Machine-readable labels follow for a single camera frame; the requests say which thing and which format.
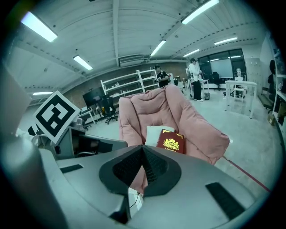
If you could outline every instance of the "trash can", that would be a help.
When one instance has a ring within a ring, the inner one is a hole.
[[[209,92],[205,92],[205,100],[209,100],[210,99],[210,93]]]

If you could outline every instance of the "gray floor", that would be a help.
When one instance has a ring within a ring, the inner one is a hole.
[[[282,167],[282,149],[276,127],[267,122],[267,110],[255,99],[253,118],[249,118],[249,104],[252,99],[246,95],[243,103],[231,97],[229,110],[225,111],[222,91],[210,91],[210,100],[191,101],[197,111],[214,127],[227,134],[231,143],[225,157],[245,170],[268,189],[272,189]],[[117,121],[106,125],[104,121],[93,124],[88,134],[119,139]],[[268,193],[261,185],[221,158],[215,166],[245,185],[255,197]]]

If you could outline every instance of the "black hair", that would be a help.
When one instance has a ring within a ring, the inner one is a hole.
[[[269,68],[270,68],[270,71],[272,74],[275,74],[275,61],[274,60],[271,60],[270,61],[270,65],[269,65]]]

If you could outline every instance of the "black and white square marker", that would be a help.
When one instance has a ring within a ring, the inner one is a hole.
[[[79,108],[56,91],[37,109],[34,117],[44,134],[56,144],[79,112]]]

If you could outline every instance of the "pink armchair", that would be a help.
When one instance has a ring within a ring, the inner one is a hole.
[[[185,154],[211,164],[223,156],[229,138],[210,125],[180,89],[168,85],[119,99],[119,136],[128,146],[145,144],[147,126],[169,126],[185,136]],[[141,167],[131,188],[143,193],[147,185]]]

